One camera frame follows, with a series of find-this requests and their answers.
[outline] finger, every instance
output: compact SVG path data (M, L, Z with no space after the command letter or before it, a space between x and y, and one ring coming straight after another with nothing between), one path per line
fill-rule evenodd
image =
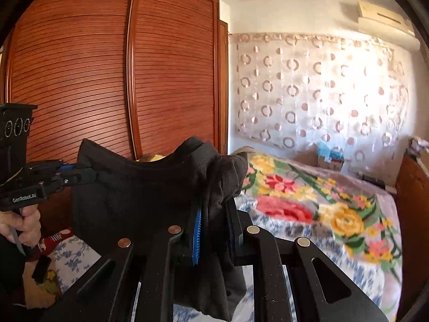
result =
M0 223L17 228L22 225L22 217L12 211L0 212Z
M13 238L8 225L0 224L0 234L7 238L7 240L10 242L15 243L15 239Z
M0 224L0 234L7 237L11 234L10 228L6 224Z
M37 227L40 228L39 219L40 219L40 212L36 210L36 212L33 213L32 215L28 217L24 217L24 219L22 220L22 225L16 227L16 230L29 232Z
M36 228L29 232L23 232L19 235L18 239L23 245L28 247L34 247L40 241L40 237L42 234L40 233L40 228Z
M27 206L21 210L21 215L23 217L29 217L30 215L34 214L36 210L37 210L37 205Z

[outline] floral bedspread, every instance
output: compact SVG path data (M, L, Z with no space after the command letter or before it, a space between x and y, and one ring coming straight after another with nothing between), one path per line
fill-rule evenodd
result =
M392 197L374 185L340 173L267 155L249 155L249 170L237 207L274 236L309 238L386 314L395 320L401 294L402 251ZM98 258L71 237L54 252L61 288L68 289ZM233 322L253 322L253 272L243 267L247 292ZM294 305L287 280L290 305ZM210 316L174 306L175 322L215 322Z
M387 192L337 172L267 155L249 156L243 190L255 199L259 212L295 224L319 223L332 231L349 258L376 264L384 273L378 305L394 320L402 248L395 203Z

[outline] curtain with circle pattern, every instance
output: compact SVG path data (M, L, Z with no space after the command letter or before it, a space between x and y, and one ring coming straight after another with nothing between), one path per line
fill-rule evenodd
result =
M360 170L388 169L408 104L392 49L282 33L235 34L231 43L240 135L295 152L322 141Z

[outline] wardrobe door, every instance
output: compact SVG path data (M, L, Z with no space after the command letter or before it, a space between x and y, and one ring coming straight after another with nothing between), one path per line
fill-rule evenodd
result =
M216 146L218 0L139 0L136 14L142 153L170 153L190 136Z
M38 105L27 161L74 162L83 138L131 157L124 100L129 0L35 0L9 56L13 103Z

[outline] black fabric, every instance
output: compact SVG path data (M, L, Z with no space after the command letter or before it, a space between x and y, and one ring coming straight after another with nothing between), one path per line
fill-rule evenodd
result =
M27 322L40 319L42 309L27 310L12 304L10 295L19 287L24 273L25 256L15 244L0 235L0 320Z
M230 321L246 287L227 253L222 204L241 191L247 158L221 156L211 143L192 137L171 155L142 163L83 140L77 163L98 176L96 183L72 188L72 229L100 255L123 237L150 243L171 225L185 228L191 203L201 205L200 262L177 267L175 302Z

